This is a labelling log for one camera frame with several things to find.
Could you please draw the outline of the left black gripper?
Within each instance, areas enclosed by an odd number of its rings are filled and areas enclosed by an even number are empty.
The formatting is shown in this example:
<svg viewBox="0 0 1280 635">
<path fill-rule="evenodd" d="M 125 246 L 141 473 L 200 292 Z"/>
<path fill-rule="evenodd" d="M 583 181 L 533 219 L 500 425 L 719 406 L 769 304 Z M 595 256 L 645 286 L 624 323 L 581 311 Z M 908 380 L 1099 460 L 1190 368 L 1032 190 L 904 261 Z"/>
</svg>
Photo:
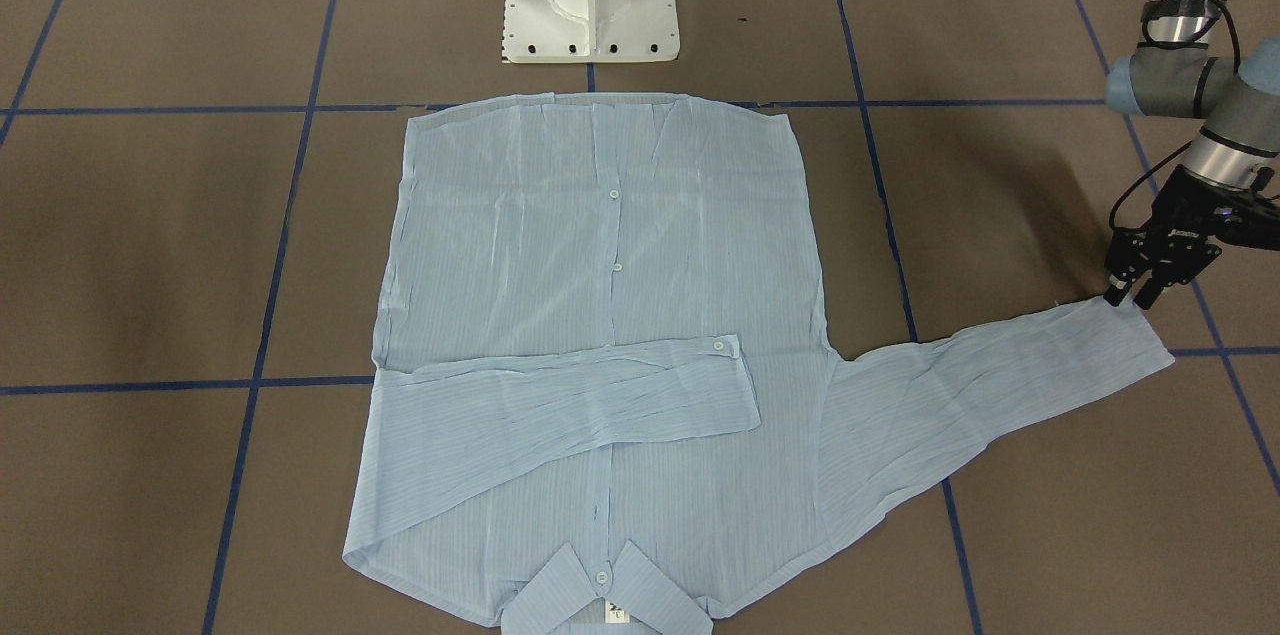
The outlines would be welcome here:
<svg viewBox="0 0 1280 635">
<path fill-rule="evenodd" d="M 1103 260 L 1108 287 L 1103 300 L 1120 306 L 1138 280 L 1147 278 L 1135 293 L 1135 306 L 1151 310 L 1165 291 L 1190 283 L 1221 255 L 1204 233 L 1206 216 L 1221 201 L 1204 181 L 1175 166 L 1152 202 L 1148 219 L 1137 228 L 1124 228 L 1114 216 L 1129 195 L 1128 189 L 1108 215 L 1111 239 Z"/>
</svg>

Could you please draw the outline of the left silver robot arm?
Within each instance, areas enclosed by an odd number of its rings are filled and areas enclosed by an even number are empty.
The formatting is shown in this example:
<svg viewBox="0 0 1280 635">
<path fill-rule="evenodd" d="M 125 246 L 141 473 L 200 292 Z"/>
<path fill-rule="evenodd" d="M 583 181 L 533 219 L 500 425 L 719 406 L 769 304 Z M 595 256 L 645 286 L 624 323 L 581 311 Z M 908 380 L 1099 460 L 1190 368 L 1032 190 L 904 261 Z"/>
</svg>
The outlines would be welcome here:
<svg viewBox="0 0 1280 635">
<path fill-rule="evenodd" d="M 1164 181 L 1137 227 L 1108 220 L 1112 306 L 1148 310 L 1197 279 L 1225 246 L 1279 247 L 1277 38 L 1242 50 L 1228 0 L 1147 0 L 1134 52 L 1111 67 L 1106 102 L 1135 117 L 1194 120 L 1187 143 L 1140 175 Z"/>
</svg>

